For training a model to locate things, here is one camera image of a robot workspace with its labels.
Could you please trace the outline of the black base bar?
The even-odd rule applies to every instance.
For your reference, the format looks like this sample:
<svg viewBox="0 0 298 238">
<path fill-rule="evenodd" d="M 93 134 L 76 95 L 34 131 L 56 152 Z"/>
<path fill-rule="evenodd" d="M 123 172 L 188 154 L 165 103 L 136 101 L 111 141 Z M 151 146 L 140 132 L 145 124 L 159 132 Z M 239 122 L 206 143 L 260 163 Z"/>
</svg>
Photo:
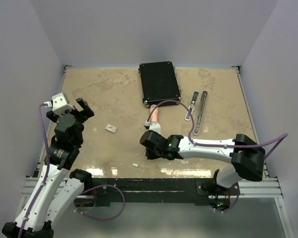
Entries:
<svg viewBox="0 0 298 238">
<path fill-rule="evenodd" d="M 127 203 L 189 203 L 197 206 L 208 206 L 211 200 L 235 198 L 238 195 L 237 185 L 229 192 L 213 193 L 204 190 L 204 185 L 211 178 L 92 178 L 90 188 L 101 186 L 95 192 L 80 194 L 76 200 L 95 202 L 96 206 L 109 206 L 122 202 L 120 193 L 109 187 L 120 189 Z"/>
</svg>

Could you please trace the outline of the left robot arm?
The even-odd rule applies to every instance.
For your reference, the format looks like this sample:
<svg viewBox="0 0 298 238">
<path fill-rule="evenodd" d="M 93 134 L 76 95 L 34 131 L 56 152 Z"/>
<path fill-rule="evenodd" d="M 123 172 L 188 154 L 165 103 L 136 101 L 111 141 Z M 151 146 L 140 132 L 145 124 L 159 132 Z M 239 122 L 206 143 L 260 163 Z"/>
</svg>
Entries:
<svg viewBox="0 0 298 238">
<path fill-rule="evenodd" d="M 76 170 L 65 188 L 58 188 L 71 169 L 83 144 L 84 122 L 94 116 L 83 98 L 77 98 L 79 111 L 69 103 L 66 95 L 59 93 L 44 102 L 51 108 L 46 113 L 56 124 L 54 136 L 46 143 L 46 159 L 42 173 L 30 198 L 13 222 L 5 223 L 2 233 L 7 238 L 51 238 L 52 225 L 62 216 L 77 195 L 89 194 L 93 189 L 91 174 Z"/>
</svg>

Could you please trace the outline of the grey stapler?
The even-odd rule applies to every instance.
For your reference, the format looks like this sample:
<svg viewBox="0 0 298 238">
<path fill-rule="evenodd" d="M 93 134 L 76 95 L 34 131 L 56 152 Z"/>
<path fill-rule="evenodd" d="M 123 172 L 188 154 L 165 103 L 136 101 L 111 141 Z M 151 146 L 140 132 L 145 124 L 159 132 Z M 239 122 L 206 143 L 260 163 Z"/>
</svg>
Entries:
<svg viewBox="0 0 298 238">
<path fill-rule="evenodd" d="M 201 124 L 202 124 L 202 117 L 203 117 L 203 112 L 204 112 L 204 108 L 205 108 L 205 103 L 206 103 L 207 95 L 208 95 L 208 92 L 207 91 L 203 91 L 202 96 L 201 96 L 201 100 L 200 100 L 200 106 L 199 106 L 199 111 L 198 111 L 198 116 L 197 116 L 195 128 L 193 130 L 193 135 L 194 136 L 200 135 Z"/>
</svg>

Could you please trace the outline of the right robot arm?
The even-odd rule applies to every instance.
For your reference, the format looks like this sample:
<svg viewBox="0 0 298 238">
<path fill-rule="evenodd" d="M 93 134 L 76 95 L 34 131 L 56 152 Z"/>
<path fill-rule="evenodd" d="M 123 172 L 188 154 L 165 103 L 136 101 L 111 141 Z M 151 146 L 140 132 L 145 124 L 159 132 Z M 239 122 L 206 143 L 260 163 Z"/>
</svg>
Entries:
<svg viewBox="0 0 298 238">
<path fill-rule="evenodd" d="M 202 140 L 190 135 L 171 135 L 164 138 L 157 121 L 158 106 L 152 105 L 145 121 L 147 131 L 141 136 L 140 144 L 145 147 L 147 159 L 168 160 L 203 158 L 228 163 L 215 171 L 211 181 L 202 184 L 202 189 L 218 195 L 237 185 L 241 180 L 262 180 L 265 150 L 244 134 L 233 139 Z"/>
</svg>

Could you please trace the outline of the small white card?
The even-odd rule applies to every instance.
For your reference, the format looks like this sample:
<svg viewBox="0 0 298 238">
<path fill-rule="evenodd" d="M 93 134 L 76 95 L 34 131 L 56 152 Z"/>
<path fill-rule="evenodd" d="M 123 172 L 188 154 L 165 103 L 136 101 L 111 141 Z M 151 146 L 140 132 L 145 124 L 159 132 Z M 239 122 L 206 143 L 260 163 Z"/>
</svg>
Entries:
<svg viewBox="0 0 298 238">
<path fill-rule="evenodd" d="M 115 126 L 113 126 L 111 124 L 107 124 L 106 127 L 105 127 L 105 129 L 107 131 L 110 131 L 111 133 L 116 133 L 116 131 L 117 131 L 117 127 L 115 127 Z"/>
</svg>

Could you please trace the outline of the pink toy microphone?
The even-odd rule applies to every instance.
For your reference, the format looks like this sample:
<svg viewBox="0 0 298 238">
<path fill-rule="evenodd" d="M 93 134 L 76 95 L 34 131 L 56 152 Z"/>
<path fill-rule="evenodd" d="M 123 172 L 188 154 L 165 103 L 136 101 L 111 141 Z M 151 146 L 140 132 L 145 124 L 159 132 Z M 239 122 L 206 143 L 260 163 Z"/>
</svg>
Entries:
<svg viewBox="0 0 298 238">
<path fill-rule="evenodd" d="M 151 105 L 150 107 L 150 122 L 158 122 L 158 107 L 156 105 Z"/>
</svg>

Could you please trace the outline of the black hard case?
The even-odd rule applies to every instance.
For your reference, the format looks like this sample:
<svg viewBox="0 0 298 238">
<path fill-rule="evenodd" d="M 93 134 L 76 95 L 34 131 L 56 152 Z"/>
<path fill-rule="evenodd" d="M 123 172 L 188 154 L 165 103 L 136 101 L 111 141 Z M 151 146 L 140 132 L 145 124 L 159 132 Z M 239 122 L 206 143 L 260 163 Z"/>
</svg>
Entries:
<svg viewBox="0 0 298 238">
<path fill-rule="evenodd" d="M 138 71 L 145 107 L 165 100 L 181 101 L 181 91 L 171 61 L 141 63 Z"/>
</svg>

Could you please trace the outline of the light blue stapler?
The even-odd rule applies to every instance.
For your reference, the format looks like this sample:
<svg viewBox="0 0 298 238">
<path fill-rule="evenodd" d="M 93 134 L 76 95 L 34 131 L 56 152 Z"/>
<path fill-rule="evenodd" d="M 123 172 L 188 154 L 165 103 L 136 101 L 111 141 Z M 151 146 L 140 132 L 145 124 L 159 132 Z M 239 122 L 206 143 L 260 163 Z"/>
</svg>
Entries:
<svg viewBox="0 0 298 238">
<path fill-rule="evenodd" d="M 191 116 L 193 115 L 193 111 L 194 111 L 195 104 L 197 102 L 198 97 L 199 97 L 199 91 L 195 90 L 193 95 L 192 95 L 192 99 L 191 99 L 191 102 L 190 102 L 190 105 L 189 105 L 189 108 L 188 108 L 189 111 L 186 113 L 186 116 L 185 116 L 186 121 L 191 120 Z"/>
</svg>

